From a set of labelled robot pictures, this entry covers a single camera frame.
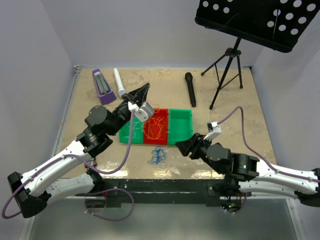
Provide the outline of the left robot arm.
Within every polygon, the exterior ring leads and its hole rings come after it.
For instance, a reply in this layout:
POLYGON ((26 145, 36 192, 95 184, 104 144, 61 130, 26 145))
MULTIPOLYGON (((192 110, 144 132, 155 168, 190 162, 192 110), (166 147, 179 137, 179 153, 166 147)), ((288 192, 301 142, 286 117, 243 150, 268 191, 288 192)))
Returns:
POLYGON ((2 218, 12 219, 19 215, 31 218, 49 204, 77 194, 99 196, 104 190, 101 175, 106 171, 89 165, 88 171, 82 175, 70 179, 61 177, 81 163, 87 165, 104 152, 113 143, 110 137, 127 123, 133 124, 134 118, 144 122, 154 114, 147 101, 150 87, 147 82, 124 93, 122 102, 113 111, 103 105, 92 107, 84 120, 85 129, 68 146, 27 172, 9 174, 7 181, 11 196, 2 209, 2 218))

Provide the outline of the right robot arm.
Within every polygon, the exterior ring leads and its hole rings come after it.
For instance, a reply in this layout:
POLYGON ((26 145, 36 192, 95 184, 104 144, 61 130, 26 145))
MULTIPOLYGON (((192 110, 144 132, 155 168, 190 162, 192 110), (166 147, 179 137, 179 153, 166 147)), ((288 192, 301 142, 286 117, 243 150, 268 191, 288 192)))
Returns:
POLYGON ((220 196, 233 197, 253 192, 282 195, 309 207, 320 205, 320 170, 295 170, 261 158, 235 153, 220 143, 212 143, 204 135, 195 133, 191 138, 175 143, 184 157, 201 159, 223 180, 212 186, 220 196))

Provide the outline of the red bin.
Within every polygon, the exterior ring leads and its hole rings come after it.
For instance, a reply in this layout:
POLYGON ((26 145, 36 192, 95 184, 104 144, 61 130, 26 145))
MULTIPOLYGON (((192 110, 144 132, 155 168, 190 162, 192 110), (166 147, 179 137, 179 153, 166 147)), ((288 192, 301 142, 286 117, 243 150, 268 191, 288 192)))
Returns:
POLYGON ((156 108, 154 115, 143 124, 143 143, 166 145, 168 143, 169 109, 156 108))

